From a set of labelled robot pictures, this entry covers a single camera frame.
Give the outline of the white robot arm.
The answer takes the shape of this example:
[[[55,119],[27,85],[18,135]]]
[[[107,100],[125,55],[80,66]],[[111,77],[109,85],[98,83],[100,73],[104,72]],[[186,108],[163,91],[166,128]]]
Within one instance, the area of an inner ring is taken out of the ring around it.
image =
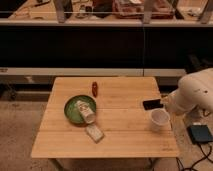
[[[213,113],[213,68],[183,76],[166,103],[166,109],[177,115],[189,113],[196,106]]]

